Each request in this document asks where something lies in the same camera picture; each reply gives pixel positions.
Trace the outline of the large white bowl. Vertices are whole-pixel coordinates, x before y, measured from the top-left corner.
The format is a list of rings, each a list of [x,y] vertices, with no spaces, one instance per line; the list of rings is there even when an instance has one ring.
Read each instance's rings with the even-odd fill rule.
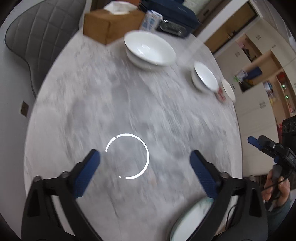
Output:
[[[144,70],[158,70],[175,63],[173,47],[156,34],[134,30],[125,34],[124,44],[128,59]]]

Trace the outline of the wooden tissue box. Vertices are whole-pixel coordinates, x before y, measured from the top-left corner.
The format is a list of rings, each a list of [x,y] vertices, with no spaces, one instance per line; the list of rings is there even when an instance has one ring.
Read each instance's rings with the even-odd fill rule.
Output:
[[[102,9],[84,16],[83,34],[107,45],[122,38],[127,32],[138,30],[145,13],[127,1],[111,1]]]

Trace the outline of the navy electric cooker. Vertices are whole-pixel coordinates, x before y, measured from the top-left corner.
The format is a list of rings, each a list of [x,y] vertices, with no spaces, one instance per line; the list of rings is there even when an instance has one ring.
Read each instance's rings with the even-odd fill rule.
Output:
[[[163,16],[163,20],[155,31],[185,38],[194,32],[201,22],[196,14],[183,5],[183,1],[140,1],[139,9],[155,11]]]

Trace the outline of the small milk carton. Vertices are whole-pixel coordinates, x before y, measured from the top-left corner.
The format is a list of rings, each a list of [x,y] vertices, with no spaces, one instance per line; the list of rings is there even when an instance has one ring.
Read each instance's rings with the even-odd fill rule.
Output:
[[[153,32],[163,20],[163,16],[155,11],[147,10],[145,17],[140,25],[140,30]]]

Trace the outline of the teal floral plate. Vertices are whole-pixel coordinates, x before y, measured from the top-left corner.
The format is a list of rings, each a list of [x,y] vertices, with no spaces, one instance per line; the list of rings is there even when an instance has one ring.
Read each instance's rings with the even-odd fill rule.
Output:
[[[181,217],[178,229],[185,233],[192,233],[202,222],[213,203],[212,198],[201,198]]]

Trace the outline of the grey rimmed plate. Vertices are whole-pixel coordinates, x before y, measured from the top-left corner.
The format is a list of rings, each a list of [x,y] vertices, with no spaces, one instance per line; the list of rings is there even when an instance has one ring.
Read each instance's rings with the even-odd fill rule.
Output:
[[[184,241],[201,224],[202,220],[208,213],[214,200],[209,197],[203,197],[198,200],[191,208],[187,209],[177,221],[173,224],[167,240]]]

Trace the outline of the floral patterned small bowl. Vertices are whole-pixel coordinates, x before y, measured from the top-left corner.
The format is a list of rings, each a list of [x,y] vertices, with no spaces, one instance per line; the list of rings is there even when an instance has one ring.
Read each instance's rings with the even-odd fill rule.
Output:
[[[225,79],[221,80],[219,90],[215,95],[220,102],[231,101],[234,103],[236,101],[235,93],[228,81]]]

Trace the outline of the grey quilted chair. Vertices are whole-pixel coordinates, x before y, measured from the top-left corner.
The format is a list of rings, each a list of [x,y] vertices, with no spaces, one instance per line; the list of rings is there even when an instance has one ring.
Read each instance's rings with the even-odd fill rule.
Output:
[[[85,1],[42,1],[8,27],[5,44],[27,63],[34,95],[38,94],[60,52],[78,31],[85,5]]]

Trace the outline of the wall socket plate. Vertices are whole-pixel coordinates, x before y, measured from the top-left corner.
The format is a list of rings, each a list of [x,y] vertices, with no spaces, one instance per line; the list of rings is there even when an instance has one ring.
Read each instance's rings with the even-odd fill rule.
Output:
[[[27,117],[29,111],[29,105],[26,102],[22,102],[20,114]]]

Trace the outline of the white wall cabinet unit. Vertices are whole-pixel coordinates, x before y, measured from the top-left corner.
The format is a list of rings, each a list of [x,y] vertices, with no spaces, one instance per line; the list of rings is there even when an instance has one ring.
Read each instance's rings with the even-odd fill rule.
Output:
[[[215,58],[236,97],[243,175],[265,175],[273,159],[247,139],[265,135],[279,143],[283,120],[295,115],[295,51],[272,25],[259,19]]]

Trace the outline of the medium white bowl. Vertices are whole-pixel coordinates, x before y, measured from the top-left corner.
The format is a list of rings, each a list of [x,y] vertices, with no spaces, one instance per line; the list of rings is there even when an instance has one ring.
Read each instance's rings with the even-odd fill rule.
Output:
[[[194,62],[191,77],[194,86],[201,92],[218,92],[219,84],[216,77],[211,72],[211,70],[202,62]]]

